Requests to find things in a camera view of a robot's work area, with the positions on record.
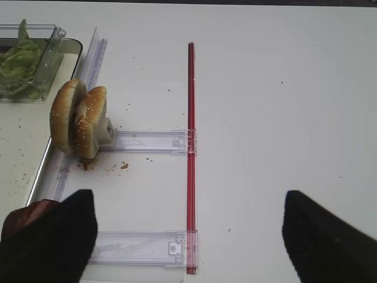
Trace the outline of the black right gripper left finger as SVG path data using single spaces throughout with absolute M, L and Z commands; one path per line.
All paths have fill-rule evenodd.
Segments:
M 1 282 L 79 282 L 97 234 L 93 192 L 78 190 L 1 240 Z

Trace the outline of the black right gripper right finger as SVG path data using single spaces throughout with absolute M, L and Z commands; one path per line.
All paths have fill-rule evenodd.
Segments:
M 301 282 L 376 282 L 376 240 L 298 190 L 286 194 L 282 238 Z

